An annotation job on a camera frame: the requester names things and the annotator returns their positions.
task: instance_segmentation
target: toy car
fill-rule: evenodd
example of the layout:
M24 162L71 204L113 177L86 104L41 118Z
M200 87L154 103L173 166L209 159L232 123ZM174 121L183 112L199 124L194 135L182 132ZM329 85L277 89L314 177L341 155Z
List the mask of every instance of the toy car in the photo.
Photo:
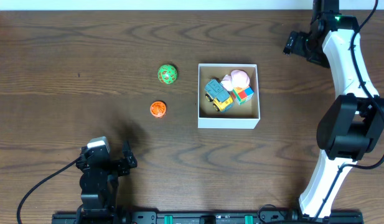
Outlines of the toy car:
M233 106L233 99L227 90L216 79L211 79L205 86L205 98L213 102L216 111L225 112Z

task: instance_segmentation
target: orange round toy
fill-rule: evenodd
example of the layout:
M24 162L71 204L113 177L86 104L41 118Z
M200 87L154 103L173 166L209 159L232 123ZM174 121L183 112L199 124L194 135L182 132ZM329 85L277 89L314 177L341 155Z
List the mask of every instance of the orange round toy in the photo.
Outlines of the orange round toy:
M150 106L150 113L157 118L162 118L166 114L166 111L167 106L161 101L156 101Z

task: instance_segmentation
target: orange yo-yo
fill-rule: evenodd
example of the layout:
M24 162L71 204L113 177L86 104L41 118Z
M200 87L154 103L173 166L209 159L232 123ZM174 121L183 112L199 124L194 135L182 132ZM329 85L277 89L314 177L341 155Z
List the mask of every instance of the orange yo-yo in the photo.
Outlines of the orange yo-yo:
M164 102L156 101L150 106L150 113L157 117L162 118L167 111L167 106Z

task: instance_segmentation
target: toy wheel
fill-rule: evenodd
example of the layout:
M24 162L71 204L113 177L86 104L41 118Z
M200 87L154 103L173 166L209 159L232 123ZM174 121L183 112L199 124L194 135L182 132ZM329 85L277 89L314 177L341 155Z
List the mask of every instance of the toy wheel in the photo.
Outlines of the toy wheel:
M205 94L205 98L208 100L208 102L212 102L214 100L208 93Z
M218 112L220 111L220 110L219 110L219 107L218 107L217 105L213 104L212 106L214 107L214 110L216 110L216 111L218 111Z

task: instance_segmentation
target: toy cube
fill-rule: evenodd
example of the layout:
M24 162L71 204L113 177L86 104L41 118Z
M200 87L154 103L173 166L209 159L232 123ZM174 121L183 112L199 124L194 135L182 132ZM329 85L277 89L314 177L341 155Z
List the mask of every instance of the toy cube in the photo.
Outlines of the toy cube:
M232 98L237 102L237 104L242 105L253 97L254 92L250 87L247 87L247 88L236 87L232 90L230 94Z

